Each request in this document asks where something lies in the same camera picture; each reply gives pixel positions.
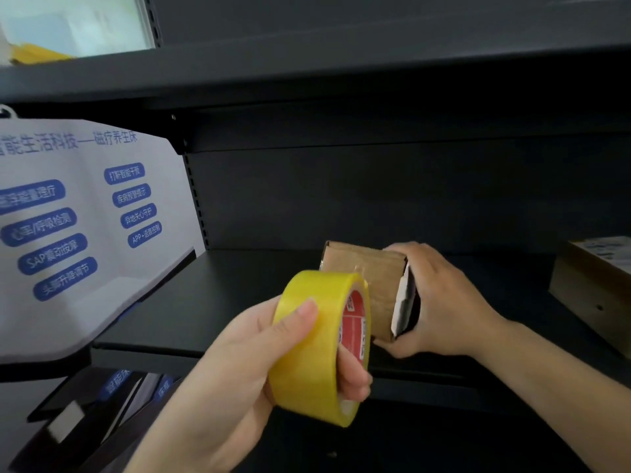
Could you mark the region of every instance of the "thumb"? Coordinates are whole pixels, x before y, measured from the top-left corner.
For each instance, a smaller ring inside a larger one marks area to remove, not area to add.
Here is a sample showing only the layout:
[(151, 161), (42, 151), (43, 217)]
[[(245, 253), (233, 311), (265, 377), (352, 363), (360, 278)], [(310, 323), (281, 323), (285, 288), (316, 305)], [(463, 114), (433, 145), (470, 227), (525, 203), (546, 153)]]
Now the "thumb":
[(312, 298), (276, 324), (267, 327), (252, 341), (252, 355), (265, 370), (293, 349), (311, 332), (316, 324), (318, 307)]
[(375, 339), (373, 343), (377, 347), (386, 350), (394, 358), (410, 357), (423, 350), (418, 333), (414, 330), (401, 335), (394, 342), (384, 342), (383, 340)]

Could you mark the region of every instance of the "fingernail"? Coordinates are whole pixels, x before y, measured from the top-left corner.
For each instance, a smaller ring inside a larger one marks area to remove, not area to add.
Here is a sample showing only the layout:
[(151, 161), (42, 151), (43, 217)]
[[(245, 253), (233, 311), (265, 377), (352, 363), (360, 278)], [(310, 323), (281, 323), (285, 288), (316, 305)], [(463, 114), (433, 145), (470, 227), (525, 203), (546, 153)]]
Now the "fingernail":
[(309, 297), (305, 300), (297, 309), (298, 315), (303, 317), (311, 317), (312, 315), (317, 315), (318, 308), (316, 300), (313, 297)]

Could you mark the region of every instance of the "brown box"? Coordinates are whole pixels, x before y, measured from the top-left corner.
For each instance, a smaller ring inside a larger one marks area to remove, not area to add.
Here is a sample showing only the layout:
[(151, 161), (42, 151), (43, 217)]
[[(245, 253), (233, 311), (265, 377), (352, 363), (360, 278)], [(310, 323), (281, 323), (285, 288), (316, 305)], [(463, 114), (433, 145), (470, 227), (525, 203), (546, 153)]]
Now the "brown box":
[(631, 358), (631, 238), (564, 243), (556, 257), (549, 291)]
[(368, 283), (372, 334), (393, 340), (406, 329), (416, 287), (404, 254), (328, 241), (320, 270), (359, 272)]

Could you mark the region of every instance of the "yellow object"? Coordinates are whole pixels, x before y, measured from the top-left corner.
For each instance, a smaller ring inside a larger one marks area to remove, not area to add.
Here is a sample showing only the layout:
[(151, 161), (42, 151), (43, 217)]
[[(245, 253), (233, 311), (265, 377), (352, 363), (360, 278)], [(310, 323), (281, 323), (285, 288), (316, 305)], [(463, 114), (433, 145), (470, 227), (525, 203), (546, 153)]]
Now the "yellow object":
[(70, 60), (74, 58), (70, 55), (64, 55), (46, 48), (24, 43), (23, 45), (12, 46), (12, 61), (24, 65), (32, 65), (36, 63), (48, 63), (50, 61)]
[(318, 318), (309, 336), (282, 357), (269, 372), (274, 399), (283, 408), (335, 425), (351, 424), (358, 402), (344, 400), (337, 390), (338, 343), (364, 366), (370, 348), (368, 285), (358, 273), (304, 270), (286, 286), (274, 323), (313, 298)]

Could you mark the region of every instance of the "white hook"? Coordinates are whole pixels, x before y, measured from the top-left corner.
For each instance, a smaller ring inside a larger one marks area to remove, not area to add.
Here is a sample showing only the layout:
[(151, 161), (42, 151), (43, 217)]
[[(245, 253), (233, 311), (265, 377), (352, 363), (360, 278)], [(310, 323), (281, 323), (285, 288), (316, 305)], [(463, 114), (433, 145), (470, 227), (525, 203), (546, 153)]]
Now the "white hook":
[(0, 112), (7, 111), (9, 113), (9, 119), (18, 118), (18, 115), (15, 113), (12, 107), (7, 106), (6, 104), (0, 104)]

